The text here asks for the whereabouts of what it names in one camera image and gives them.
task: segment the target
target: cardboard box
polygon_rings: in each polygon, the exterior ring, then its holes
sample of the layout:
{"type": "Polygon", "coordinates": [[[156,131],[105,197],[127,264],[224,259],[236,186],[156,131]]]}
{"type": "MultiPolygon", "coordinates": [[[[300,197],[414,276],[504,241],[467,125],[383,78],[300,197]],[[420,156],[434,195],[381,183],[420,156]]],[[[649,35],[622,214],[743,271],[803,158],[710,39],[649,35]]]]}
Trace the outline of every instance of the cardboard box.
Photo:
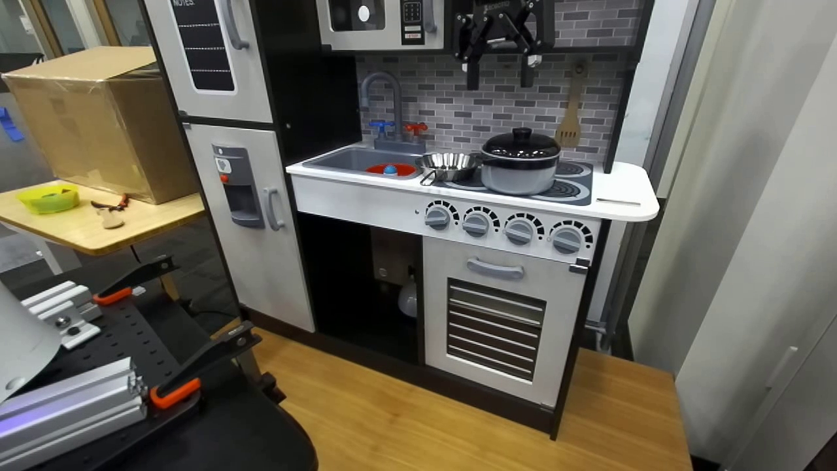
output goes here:
{"type": "Polygon", "coordinates": [[[96,47],[3,76],[51,175],[162,205],[195,191],[151,47],[96,47]]]}

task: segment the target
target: brick backsplash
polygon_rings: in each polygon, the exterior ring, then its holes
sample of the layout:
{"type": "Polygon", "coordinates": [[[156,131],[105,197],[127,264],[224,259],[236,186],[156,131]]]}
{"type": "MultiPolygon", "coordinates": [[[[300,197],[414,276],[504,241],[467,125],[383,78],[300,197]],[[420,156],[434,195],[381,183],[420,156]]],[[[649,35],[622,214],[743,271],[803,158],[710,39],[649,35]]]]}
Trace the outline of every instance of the brick backsplash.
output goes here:
{"type": "MultiPolygon", "coordinates": [[[[555,46],[631,46],[641,9],[642,0],[555,0],[555,46]]],[[[581,145],[565,150],[561,158],[601,165],[625,85],[625,56],[548,52],[530,89],[521,89],[517,56],[510,52],[484,56],[478,89],[465,89],[465,76],[449,52],[359,56],[359,82],[372,71],[395,73],[406,95],[406,120],[428,125],[428,150],[472,152],[488,137],[517,125],[555,137],[574,61],[588,61],[581,99],[581,145]]],[[[365,124],[377,118],[391,118],[391,99],[383,85],[372,86],[369,112],[360,115],[365,142],[372,142],[365,124]]]]}
{"type": "MultiPolygon", "coordinates": [[[[625,78],[620,56],[546,56],[530,89],[521,89],[516,56],[485,56],[478,89],[465,89],[465,76],[449,56],[359,59],[359,82],[372,71],[395,73],[406,97],[406,120],[428,125],[428,150],[472,152],[488,137],[521,125],[555,137],[571,93],[568,73],[581,59],[588,61],[581,145],[561,158],[605,162],[625,78]]],[[[390,86],[381,82],[372,86],[369,112],[364,112],[365,142],[372,139],[365,124],[377,118],[391,118],[390,86]]]]}

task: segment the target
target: white countertop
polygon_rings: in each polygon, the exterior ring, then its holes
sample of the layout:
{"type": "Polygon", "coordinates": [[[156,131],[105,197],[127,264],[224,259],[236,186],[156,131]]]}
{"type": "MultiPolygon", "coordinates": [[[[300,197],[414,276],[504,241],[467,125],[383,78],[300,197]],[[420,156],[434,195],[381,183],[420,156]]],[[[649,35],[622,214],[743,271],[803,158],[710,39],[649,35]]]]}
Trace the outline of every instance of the white countertop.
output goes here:
{"type": "Polygon", "coordinates": [[[504,195],[472,195],[459,190],[427,186],[420,183],[420,178],[381,178],[381,175],[365,175],[365,174],[327,170],[305,162],[291,165],[288,174],[300,178],[315,178],[315,182],[423,195],[434,200],[472,200],[484,205],[506,205],[521,209],[574,214],[574,218],[591,218],[591,221],[645,222],[645,221],[654,221],[658,212],[649,174],[631,162],[615,162],[612,174],[605,174],[595,167],[591,205],[586,207],[542,203],[542,200],[521,200],[521,197],[504,197],[504,195]]]}

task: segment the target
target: play kitchen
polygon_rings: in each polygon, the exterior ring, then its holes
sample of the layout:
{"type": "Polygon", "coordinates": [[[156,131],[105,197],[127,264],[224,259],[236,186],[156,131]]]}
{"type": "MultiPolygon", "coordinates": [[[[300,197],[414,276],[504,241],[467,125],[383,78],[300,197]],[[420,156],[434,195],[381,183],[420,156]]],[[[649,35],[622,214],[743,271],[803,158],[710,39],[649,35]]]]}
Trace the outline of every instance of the play kitchen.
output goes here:
{"type": "Polygon", "coordinates": [[[656,214],[612,160],[642,4],[147,14],[240,307],[555,438],[607,225],[656,214]]]}

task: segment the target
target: wooden table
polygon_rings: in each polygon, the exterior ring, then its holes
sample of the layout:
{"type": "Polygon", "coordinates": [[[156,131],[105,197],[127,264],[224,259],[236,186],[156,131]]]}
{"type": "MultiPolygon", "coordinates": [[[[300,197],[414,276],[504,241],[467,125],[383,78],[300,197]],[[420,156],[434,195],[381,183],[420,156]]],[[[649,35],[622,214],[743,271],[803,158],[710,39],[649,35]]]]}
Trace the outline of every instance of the wooden table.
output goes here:
{"type": "Polygon", "coordinates": [[[691,468],[669,374],[581,352],[556,439],[259,330],[261,370],[312,436],[325,471],[691,468]]]}
{"type": "Polygon", "coordinates": [[[114,205],[114,195],[79,186],[80,207],[59,214],[34,214],[19,203],[19,191],[21,190],[0,195],[0,222],[84,255],[108,255],[114,248],[125,248],[147,235],[169,231],[204,212],[204,203],[199,195],[166,205],[130,203],[125,212],[117,212],[125,225],[117,231],[105,231],[102,218],[88,207],[88,203],[114,205]]]}

